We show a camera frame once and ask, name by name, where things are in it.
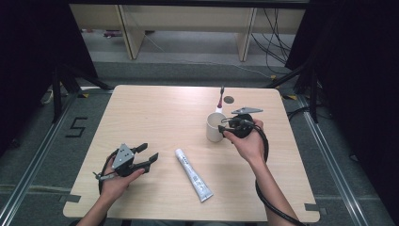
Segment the aluminium floor rail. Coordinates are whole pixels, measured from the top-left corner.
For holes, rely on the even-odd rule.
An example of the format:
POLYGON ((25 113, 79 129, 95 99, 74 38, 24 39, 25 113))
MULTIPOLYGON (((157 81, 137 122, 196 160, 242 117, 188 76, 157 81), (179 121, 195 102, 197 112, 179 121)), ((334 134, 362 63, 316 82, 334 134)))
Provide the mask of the aluminium floor rail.
POLYGON ((369 226, 369 222, 365 217, 359 201, 355 197, 352 188, 347 183, 343 172, 339 167, 338 162, 336 161, 323 132, 321 131, 320 126, 317 122, 314 121, 310 112, 305 112, 304 118, 306 119, 306 122, 310 127, 311 133, 316 141, 318 149, 327 164, 330 175, 340 193, 340 196, 348 211, 349 216, 353 221, 353 224, 355 226, 369 226))
POLYGON ((61 112, 49 125, 40 146, 30 159, 29 164, 25 167, 19 182, 12 188, 7 202, 0 210, 0 226, 9 226, 13 220, 76 99, 77 94, 69 94, 65 103, 61 106, 61 112))

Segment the person's right hand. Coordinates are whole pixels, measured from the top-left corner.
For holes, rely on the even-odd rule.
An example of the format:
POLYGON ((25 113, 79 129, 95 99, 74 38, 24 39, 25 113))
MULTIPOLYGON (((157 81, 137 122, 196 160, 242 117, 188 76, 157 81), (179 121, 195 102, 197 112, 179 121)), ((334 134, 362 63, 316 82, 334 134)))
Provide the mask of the person's right hand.
POLYGON ((238 153, 250 164, 251 167, 264 164, 264 145, 261 135, 253 129, 244 138, 239 138, 233 133, 225 131, 224 137, 237 149, 238 153))

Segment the white toothpaste tube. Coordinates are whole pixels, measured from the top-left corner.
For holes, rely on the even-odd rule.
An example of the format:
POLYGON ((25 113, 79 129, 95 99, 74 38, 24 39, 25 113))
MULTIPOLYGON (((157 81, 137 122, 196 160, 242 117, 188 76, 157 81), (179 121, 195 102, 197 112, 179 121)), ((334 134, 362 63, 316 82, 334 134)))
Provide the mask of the white toothpaste tube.
POLYGON ((175 156, 183 167, 191 185, 194 187, 200 202, 205 202, 210 199, 214 193, 205 184, 202 178, 196 173, 191 164, 189 163, 187 157, 181 149, 175 151, 175 156))

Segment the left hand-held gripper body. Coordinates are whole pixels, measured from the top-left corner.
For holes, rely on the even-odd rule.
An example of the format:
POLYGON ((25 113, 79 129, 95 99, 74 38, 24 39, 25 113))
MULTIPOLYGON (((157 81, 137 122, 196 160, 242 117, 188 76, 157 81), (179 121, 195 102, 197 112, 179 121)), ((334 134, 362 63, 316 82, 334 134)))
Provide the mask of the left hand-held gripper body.
POLYGON ((126 144, 122 143, 117 150, 112 169, 121 177, 127 177, 139 169, 144 169, 145 173, 150 171, 150 166, 138 167, 135 165, 134 159, 135 153, 133 153, 133 148, 129 148, 126 144))

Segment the person's left hand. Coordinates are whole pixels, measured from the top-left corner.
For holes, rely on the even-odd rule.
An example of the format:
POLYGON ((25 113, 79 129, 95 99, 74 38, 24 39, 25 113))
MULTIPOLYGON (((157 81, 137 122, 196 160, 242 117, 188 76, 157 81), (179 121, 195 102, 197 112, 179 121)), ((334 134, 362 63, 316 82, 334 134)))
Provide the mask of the person's left hand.
POLYGON ((113 178, 103 181, 103 187, 100 194, 101 200, 115 202, 119 197, 122 196, 129 184, 131 184, 143 173, 144 169, 138 169, 127 177, 120 177, 116 174, 113 178))

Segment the light wooden desk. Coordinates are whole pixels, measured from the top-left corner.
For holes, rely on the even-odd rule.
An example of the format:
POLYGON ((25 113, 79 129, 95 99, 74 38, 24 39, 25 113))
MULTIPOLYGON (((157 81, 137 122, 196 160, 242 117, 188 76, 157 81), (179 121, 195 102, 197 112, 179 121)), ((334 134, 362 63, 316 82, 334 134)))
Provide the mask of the light wooden desk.
POLYGON ((272 33, 294 35, 303 9, 161 7, 71 4, 81 29, 119 30, 127 55, 137 58, 147 31, 225 32, 235 35, 239 59, 245 61, 250 35, 272 33))

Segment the dark curtain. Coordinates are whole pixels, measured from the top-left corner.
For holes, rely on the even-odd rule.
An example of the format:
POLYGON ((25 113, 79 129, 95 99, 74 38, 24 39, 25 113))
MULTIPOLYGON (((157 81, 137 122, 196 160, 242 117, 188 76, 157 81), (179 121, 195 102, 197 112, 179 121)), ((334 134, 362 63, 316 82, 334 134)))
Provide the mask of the dark curtain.
POLYGON ((68 66, 97 75, 70 5, 60 0, 0 0, 0 156, 68 66))
POLYGON ((343 136, 399 226, 399 0, 306 0, 286 64, 315 70, 343 136))

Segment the white cup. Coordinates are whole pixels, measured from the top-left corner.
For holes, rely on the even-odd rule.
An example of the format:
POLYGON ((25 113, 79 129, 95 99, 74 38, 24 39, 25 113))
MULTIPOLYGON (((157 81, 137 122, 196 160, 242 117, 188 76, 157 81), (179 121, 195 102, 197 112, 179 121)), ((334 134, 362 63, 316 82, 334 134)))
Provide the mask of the white cup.
POLYGON ((223 139, 223 135, 219 132, 220 126, 224 127, 226 116, 221 108, 217 108, 215 112, 210 113, 206 120, 206 137, 212 142, 219 142, 223 139))

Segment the pink toothbrush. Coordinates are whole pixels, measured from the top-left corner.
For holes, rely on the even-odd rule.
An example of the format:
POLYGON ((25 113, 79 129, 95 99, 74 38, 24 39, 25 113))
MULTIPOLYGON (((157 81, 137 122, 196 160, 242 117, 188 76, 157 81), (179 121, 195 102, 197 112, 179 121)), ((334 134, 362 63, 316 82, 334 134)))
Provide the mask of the pink toothbrush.
POLYGON ((217 108, 222 108, 222 104, 223 104, 223 94, 224 94, 224 89, 225 89, 225 87, 224 86, 222 86, 221 88, 220 88, 220 92, 219 92, 219 100, 218 100, 218 104, 217 104, 217 108))

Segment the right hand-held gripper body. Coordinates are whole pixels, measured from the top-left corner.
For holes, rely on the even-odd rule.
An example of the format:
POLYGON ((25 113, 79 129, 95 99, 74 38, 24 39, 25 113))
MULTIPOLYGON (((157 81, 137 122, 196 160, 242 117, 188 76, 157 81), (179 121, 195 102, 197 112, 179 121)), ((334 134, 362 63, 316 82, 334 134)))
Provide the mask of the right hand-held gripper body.
POLYGON ((251 114, 261 112, 263 112, 262 109, 253 107, 242 107, 233 110, 234 117, 231 119, 233 133, 239 138, 247 137, 254 127, 251 114))

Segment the black metal stand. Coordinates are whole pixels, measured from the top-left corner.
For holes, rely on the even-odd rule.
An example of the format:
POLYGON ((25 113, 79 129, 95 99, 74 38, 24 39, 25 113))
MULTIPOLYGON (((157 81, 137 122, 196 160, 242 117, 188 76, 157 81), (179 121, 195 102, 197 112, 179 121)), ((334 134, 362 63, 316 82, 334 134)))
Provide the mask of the black metal stand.
POLYGON ((78 85, 75 77, 81 77, 89 83, 103 90, 112 90, 113 87, 99 80, 97 74, 91 76, 88 73, 77 69, 68 64, 59 64, 55 67, 52 75, 53 102, 54 102, 54 118, 53 122, 57 122, 63 112, 61 102, 61 87, 64 87, 68 93, 80 94, 82 89, 78 85))
POLYGON ((271 84, 266 85, 265 88, 274 89, 296 76, 297 80, 295 82, 294 92, 296 94, 303 94, 307 89, 310 91, 310 103, 308 105, 308 108, 311 118, 315 123, 317 123, 317 75, 315 69, 310 63, 304 63, 300 65, 296 69, 292 70, 290 73, 285 74, 283 77, 278 78, 271 84))

